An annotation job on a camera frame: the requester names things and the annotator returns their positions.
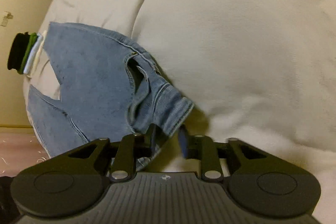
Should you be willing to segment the white bed sheet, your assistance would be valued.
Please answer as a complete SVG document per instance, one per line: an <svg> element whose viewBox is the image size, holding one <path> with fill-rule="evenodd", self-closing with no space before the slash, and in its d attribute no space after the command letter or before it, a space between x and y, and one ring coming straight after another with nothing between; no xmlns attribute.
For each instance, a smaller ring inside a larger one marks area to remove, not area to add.
<svg viewBox="0 0 336 224"><path fill-rule="evenodd" d="M335 223L335 0L53 0L50 22L135 40L193 101L189 133L313 173L314 216Z"/></svg>

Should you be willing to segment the light blue folded garment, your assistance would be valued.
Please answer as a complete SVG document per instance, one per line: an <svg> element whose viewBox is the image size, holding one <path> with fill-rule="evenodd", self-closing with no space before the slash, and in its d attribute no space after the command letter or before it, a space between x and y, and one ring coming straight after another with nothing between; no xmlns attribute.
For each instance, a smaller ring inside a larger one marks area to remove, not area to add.
<svg viewBox="0 0 336 224"><path fill-rule="evenodd" d="M33 61L35 59L35 56L37 55L38 49L40 48L40 45L41 45L43 39L44 39L43 35L40 34L40 33L37 33L37 39L36 39L32 49L30 50L30 53L28 55L25 67L23 69L23 73L25 75L28 75L30 73L30 69L33 65Z"/></svg>

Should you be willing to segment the black folded garment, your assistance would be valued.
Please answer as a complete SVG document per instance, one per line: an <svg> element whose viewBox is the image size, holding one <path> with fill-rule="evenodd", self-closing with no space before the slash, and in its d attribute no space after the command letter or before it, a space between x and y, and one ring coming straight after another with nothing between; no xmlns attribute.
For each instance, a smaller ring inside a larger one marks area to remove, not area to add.
<svg viewBox="0 0 336 224"><path fill-rule="evenodd" d="M20 69L29 41L30 35L28 32L18 33L15 36L7 61L7 69L9 71L11 69L17 71Z"/></svg>

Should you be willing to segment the green folded garment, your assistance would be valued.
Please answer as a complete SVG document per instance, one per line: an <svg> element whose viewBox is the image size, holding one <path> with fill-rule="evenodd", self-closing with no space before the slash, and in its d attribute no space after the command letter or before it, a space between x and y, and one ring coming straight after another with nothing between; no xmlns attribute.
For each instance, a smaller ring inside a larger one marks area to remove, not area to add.
<svg viewBox="0 0 336 224"><path fill-rule="evenodd" d="M24 56L23 56L23 60L22 60L20 69L18 70L18 73L19 73L20 75L23 74L23 71L24 71L24 68L25 68L25 66L26 66L26 64L27 64L27 60L28 60L28 58L29 58L30 52L31 52L31 50L32 50L32 48L33 48L33 46L34 46L34 44L36 43L37 39L38 39L38 35L37 35L36 33L32 33L32 34L30 35L28 46L27 46L26 51L25 51L25 54L24 54Z"/></svg>

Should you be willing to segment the blue denim jeans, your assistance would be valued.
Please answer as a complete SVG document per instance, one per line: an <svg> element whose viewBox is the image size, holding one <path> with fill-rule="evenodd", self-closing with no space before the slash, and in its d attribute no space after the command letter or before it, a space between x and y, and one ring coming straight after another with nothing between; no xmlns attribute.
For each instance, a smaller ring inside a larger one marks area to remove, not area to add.
<svg viewBox="0 0 336 224"><path fill-rule="evenodd" d="M165 80L151 55L130 38L78 23L49 25L43 52L59 83L53 99L31 84L27 110L50 157L98 138L147 134L153 155L176 133L193 103Z"/></svg>

